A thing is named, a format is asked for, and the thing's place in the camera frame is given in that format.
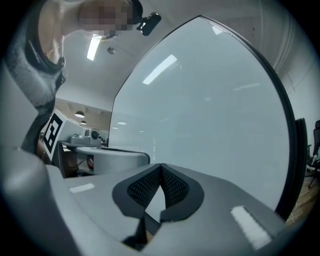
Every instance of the black clip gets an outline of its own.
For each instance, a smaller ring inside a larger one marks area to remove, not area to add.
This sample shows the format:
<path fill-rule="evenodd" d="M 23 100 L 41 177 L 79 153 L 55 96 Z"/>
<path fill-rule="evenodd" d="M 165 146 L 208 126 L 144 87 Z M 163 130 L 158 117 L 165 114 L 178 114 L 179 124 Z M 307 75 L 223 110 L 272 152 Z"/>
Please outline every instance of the black clip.
<path fill-rule="evenodd" d="M 149 36 L 161 19 L 160 14 L 152 12 L 148 17 L 144 17 L 138 21 L 140 25 L 136 30 L 141 31 L 144 36 Z"/>

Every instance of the person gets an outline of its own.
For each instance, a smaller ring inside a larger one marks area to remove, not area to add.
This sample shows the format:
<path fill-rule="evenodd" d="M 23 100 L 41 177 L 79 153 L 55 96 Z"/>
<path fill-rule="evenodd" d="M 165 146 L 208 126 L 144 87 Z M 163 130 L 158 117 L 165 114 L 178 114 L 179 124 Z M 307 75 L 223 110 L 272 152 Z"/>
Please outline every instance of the person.
<path fill-rule="evenodd" d="M 40 0 L 24 17 L 4 56 L 12 78 L 38 111 L 22 149 L 36 154 L 39 135 L 66 81 L 64 41 L 76 31 L 102 38 L 130 30 L 142 17 L 139 0 Z M 44 152 L 38 150 L 43 158 Z"/>

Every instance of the ceiling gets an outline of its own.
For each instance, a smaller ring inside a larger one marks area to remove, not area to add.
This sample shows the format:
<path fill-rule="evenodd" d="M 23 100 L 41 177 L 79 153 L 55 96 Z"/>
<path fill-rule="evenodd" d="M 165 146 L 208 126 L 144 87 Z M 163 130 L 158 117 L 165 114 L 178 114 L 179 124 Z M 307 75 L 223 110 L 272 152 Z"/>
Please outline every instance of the ceiling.
<path fill-rule="evenodd" d="M 100 43 L 94 61 L 87 59 L 90 34 L 78 31 L 65 40 L 68 79 L 59 89 L 58 99 L 112 111 L 115 96 L 144 55 L 168 33 L 197 15 L 207 16 L 235 30 L 274 68 L 282 68 L 281 54 L 288 51 L 284 38 L 292 36 L 288 33 L 290 18 L 288 12 L 273 1 L 141 0 L 141 3 L 144 16 L 151 12 L 162 16 L 150 36 L 143 36 L 135 29 L 123 31 L 121 36 Z M 107 51 L 110 46 L 115 49 L 114 55 Z"/>
<path fill-rule="evenodd" d="M 76 120 L 79 123 L 82 120 L 86 121 L 86 126 L 89 128 L 105 131 L 109 130 L 111 120 L 111 112 L 109 111 L 63 99 L 56 99 L 54 107 L 67 117 Z M 84 113 L 84 118 L 76 117 L 75 113 L 77 111 L 82 111 Z"/>

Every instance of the white wall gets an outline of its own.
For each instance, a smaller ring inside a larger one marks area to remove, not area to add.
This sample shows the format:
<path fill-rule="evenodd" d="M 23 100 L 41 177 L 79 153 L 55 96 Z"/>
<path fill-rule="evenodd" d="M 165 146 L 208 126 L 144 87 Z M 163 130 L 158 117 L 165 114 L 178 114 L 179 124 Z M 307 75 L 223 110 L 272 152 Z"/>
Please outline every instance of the white wall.
<path fill-rule="evenodd" d="M 308 144 L 312 145 L 310 148 L 312 154 L 313 130 L 316 121 L 320 120 L 320 62 L 318 58 L 299 85 L 289 93 L 289 99 L 295 119 L 305 118 Z"/>
<path fill-rule="evenodd" d="M 70 84 L 68 80 L 59 88 L 56 97 L 104 111 L 111 111 L 113 106 L 113 100 L 109 100 L 105 93 L 94 90 L 89 85 L 84 87 Z"/>
<path fill-rule="evenodd" d="M 304 118 L 308 144 L 314 148 L 315 122 L 320 120 L 320 61 L 312 43 L 296 23 L 291 45 L 277 74 L 288 93 L 295 119 Z"/>

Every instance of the wooden floor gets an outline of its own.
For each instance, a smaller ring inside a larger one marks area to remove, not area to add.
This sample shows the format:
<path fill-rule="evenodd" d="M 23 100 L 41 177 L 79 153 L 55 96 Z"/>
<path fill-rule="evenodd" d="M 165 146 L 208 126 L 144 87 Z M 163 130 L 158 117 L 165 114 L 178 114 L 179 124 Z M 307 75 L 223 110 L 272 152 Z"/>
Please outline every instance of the wooden floor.
<path fill-rule="evenodd" d="M 296 222 L 304 220 L 314 207 L 319 195 L 320 184 L 318 180 L 315 180 L 312 183 L 312 187 L 308 188 L 311 180 L 311 177 L 304 178 L 300 195 L 296 201 L 293 211 L 291 212 L 290 218 L 286 221 L 286 225 L 290 226 Z"/>

